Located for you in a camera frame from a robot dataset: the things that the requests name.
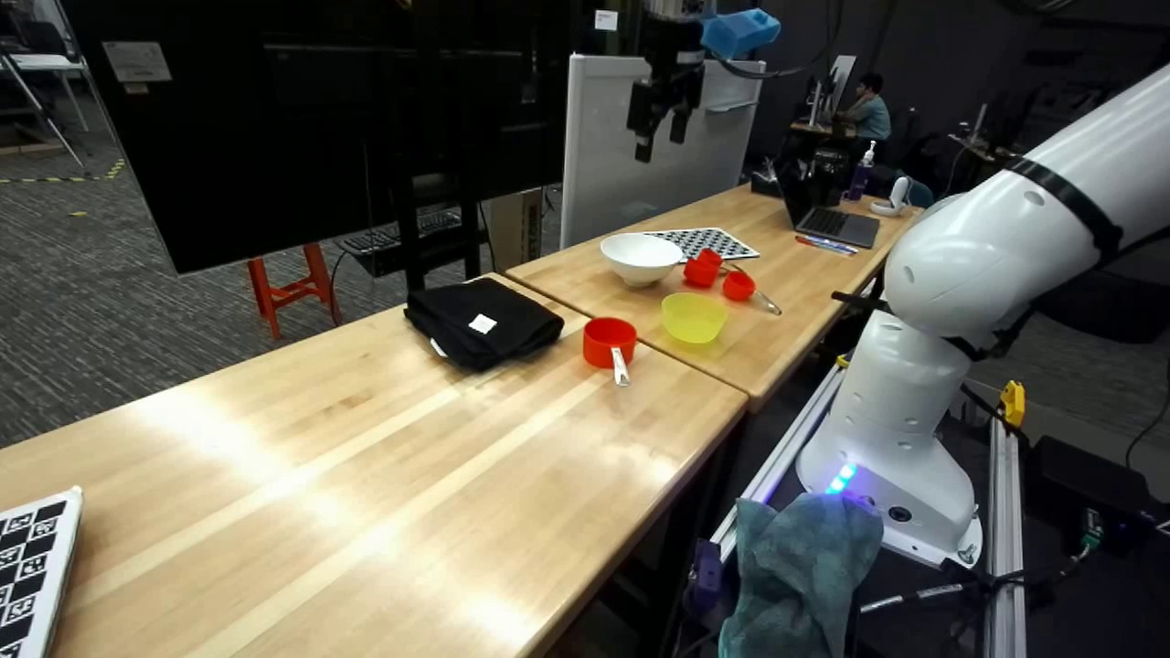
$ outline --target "white bowl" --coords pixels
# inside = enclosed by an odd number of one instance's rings
[[[624,286],[656,286],[667,279],[670,268],[681,268],[687,254],[681,243],[656,237],[656,232],[611,232],[601,242],[611,269]]]

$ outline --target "red object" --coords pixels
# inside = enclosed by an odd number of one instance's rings
[[[729,298],[747,304],[747,298],[753,298],[753,292],[758,292],[758,281],[753,281],[747,269],[731,269],[731,275],[724,279],[724,296],[729,296]]]
[[[687,259],[685,268],[685,281],[690,290],[711,290],[720,279],[724,254],[716,254],[714,248],[701,248],[695,259]]]
[[[594,316],[585,321],[585,338],[580,338],[580,355],[590,366],[611,369],[613,355],[611,346],[620,351],[620,358],[633,358],[635,346],[635,327],[624,316]]]
[[[305,264],[308,264],[308,279],[296,279],[288,286],[269,286],[262,254],[249,259],[251,296],[269,338],[282,338],[282,316],[278,316],[282,305],[305,296],[318,296],[329,305],[334,326],[339,321],[334,279],[318,242],[305,243]]]

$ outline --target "yellow bowl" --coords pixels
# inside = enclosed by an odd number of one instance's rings
[[[729,326],[729,304],[720,296],[670,292],[663,326],[681,344],[714,344]]]

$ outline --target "wooden countertop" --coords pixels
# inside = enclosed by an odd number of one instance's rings
[[[483,376],[404,305],[0,451],[0,509],[85,487],[59,655],[527,655],[747,399],[580,315]]]
[[[783,305],[783,315],[729,304],[729,327],[711,346],[677,344],[658,321],[663,296],[685,290],[681,268],[663,286],[624,290],[601,254],[601,237],[513,268],[508,279],[545,296],[556,296],[577,305],[580,315],[629,316],[641,327],[641,338],[734,382],[753,399],[753,407],[762,407],[775,393],[787,373],[836,316],[842,304],[829,298],[829,292],[857,292],[882,268],[897,237],[921,217],[912,210],[907,219],[890,219],[869,210],[869,201],[853,201],[842,209],[882,219],[875,248],[864,248],[859,254],[842,254],[801,243],[787,217],[787,204],[780,197],[750,192],[747,187],[624,225],[724,225],[762,251],[762,259],[742,259],[742,269],[758,279],[758,290],[768,292]]]

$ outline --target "black monitor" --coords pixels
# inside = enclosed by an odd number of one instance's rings
[[[391,176],[558,180],[558,3],[65,0],[177,269],[386,224]]]

